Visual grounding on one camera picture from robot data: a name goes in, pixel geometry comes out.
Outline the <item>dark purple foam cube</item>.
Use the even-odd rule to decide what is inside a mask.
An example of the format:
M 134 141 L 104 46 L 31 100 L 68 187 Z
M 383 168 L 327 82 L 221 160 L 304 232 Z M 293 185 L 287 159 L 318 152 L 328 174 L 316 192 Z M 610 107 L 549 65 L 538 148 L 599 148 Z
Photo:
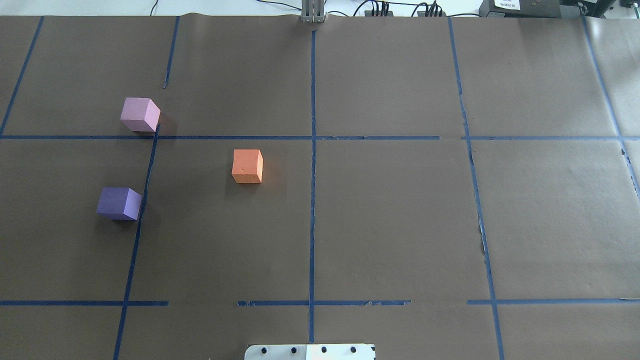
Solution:
M 112 221 L 137 221 L 141 203 L 141 194 L 130 187 L 103 187 L 96 214 Z

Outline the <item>orange foam cube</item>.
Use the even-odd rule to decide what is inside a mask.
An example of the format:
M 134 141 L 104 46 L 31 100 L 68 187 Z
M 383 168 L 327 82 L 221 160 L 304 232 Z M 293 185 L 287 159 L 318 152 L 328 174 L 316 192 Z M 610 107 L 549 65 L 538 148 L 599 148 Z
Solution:
M 231 176 L 236 183 L 262 183 L 264 159 L 259 149 L 234 149 Z

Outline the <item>pink foam cube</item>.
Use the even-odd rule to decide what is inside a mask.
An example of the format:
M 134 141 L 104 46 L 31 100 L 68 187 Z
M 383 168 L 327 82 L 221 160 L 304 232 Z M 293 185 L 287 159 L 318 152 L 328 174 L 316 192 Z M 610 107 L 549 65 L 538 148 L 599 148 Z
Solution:
M 157 131 L 161 110 L 151 98 L 125 98 L 119 119 L 132 132 Z

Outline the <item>aluminium frame post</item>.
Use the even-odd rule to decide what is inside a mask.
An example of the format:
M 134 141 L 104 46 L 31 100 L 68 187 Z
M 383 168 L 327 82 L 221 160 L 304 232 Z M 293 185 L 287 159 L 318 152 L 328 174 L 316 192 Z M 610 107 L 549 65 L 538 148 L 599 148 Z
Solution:
M 326 20 L 325 0 L 302 0 L 301 22 L 304 24 L 324 23 Z

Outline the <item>black box device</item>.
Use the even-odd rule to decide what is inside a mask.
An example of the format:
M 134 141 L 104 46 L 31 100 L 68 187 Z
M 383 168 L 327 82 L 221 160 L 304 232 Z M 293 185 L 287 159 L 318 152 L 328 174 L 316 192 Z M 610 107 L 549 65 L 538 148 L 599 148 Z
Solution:
M 573 19 L 584 14 L 569 0 L 483 0 L 478 7 L 482 18 Z

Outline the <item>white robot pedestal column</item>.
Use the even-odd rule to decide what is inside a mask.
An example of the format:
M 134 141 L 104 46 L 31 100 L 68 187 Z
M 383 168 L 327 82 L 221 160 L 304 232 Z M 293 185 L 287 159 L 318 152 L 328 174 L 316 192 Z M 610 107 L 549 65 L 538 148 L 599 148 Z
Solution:
M 254 344 L 247 347 L 245 360 L 375 360 L 374 344 Z

